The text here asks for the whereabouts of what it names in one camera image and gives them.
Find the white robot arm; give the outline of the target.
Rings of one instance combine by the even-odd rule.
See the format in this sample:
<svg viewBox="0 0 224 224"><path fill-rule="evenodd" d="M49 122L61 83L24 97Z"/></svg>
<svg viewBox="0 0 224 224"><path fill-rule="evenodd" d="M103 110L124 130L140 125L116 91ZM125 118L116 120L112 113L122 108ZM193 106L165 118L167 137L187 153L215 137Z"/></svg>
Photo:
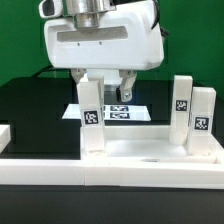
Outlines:
<svg viewBox="0 0 224 224"><path fill-rule="evenodd" d="M75 75L116 70L122 78L117 97L123 102L132 99L136 72L154 69L164 59L167 32L159 24L157 0L42 0L39 14L46 20L51 64Z"/></svg>

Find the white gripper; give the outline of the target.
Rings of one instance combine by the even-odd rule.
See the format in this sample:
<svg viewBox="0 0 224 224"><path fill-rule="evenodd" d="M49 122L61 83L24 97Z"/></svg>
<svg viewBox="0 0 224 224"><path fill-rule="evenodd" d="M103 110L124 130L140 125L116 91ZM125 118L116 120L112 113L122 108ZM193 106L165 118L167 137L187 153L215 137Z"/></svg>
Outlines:
<svg viewBox="0 0 224 224"><path fill-rule="evenodd" d="M124 69L119 71L118 102L132 99L135 70L156 68L164 59L156 0L42 0L39 14L46 20L51 64L72 69L76 84L88 81L85 69Z"/></svg>

